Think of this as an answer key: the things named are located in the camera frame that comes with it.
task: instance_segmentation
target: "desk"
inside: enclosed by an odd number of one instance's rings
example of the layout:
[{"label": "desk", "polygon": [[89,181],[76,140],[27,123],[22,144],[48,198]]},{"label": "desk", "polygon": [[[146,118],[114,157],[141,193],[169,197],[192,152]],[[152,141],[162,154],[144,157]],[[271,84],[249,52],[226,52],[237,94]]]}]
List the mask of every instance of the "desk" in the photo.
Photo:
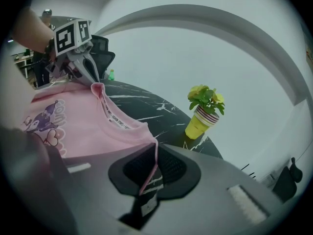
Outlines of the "desk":
[{"label": "desk", "polygon": [[192,140],[185,135],[190,117],[170,102],[130,84],[110,80],[102,82],[110,99],[131,118],[147,122],[150,132],[159,143],[222,158],[209,137],[203,139],[201,135]]},{"label": "desk", "polygon": [[[30,56],[30,57],[27,57],[27,58],[24,58],[22,60],[18,60],[18,61],[15,61],[14,64],[18,64],[18,63],[21,63],[21,62],[24,62],[24,65],[26,65],[26,61],[29,60],[29,59],[32,59],[33,56]],[[28,74],[27,74],[27,68],[24,69],[25,70],[25,76],[26,78],[28,78]]]}]

